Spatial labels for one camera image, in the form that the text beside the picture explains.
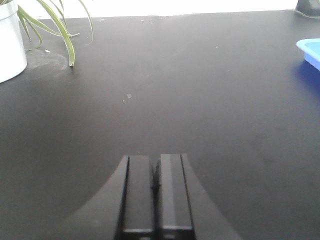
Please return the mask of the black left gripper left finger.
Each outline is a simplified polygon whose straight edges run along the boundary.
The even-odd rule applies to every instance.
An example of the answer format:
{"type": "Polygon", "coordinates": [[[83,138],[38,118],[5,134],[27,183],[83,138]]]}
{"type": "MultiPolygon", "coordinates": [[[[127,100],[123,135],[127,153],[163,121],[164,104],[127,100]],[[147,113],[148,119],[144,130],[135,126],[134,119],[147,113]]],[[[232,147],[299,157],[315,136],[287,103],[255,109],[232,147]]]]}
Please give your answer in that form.
{"type": "Polygon", "coordinates": [[[152,166],[124,156],[105,185],[57,229],[59,240],[152,240],[152,166]]]}

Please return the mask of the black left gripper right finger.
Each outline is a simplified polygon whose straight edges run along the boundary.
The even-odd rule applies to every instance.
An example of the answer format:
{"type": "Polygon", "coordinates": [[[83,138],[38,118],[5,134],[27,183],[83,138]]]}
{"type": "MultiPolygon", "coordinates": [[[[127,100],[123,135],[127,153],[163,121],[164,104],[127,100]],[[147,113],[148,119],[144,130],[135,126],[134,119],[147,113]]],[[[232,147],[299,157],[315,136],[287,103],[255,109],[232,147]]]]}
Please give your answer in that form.
{"type": "Polygon", "coordinates": [[[201,185],[186,154],[162,154],[155,176],[157,239],[242,239],[201,185]]]}

